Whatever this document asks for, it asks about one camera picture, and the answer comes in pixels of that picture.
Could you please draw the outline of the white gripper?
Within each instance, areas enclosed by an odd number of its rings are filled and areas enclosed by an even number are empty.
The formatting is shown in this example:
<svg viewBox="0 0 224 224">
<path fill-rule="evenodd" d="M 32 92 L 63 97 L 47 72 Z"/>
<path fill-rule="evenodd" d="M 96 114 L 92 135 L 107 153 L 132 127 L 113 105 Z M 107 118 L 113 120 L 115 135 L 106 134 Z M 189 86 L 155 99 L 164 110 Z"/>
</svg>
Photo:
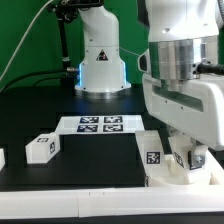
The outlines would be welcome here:
<svg viewBox="0 0 224 224">
<path fill-rule="evenodd" d="M 142 84 L 149 114 L 199 141 L 189 151 L 191 170 L 205 165 L 207 146 L 224 150 L 224 77 L 202 74 L 184 82 L 181 92 L 162 89 L 148 74 Z"/>
</svg>

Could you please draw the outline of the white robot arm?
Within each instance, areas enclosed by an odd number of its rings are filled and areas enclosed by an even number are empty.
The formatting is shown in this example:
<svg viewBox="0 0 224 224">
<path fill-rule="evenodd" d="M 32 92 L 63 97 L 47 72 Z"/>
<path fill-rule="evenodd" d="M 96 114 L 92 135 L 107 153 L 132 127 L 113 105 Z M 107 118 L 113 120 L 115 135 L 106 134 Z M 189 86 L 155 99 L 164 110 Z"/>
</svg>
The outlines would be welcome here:
<svg viewBox="0 0 224 224">
<path fill-rule="evenodd" d="M 137 0 L 137 9 L 149 29 L 148 49 L 138 58 L 149 114 L 194 143 L 224 150 L 224 65 L 218 63 L 224 0 Z M 76 89 L 94 96 L 128 88 L 117 18 L 103 5 L 79 12 L 85 58 Z"/>
</svg>

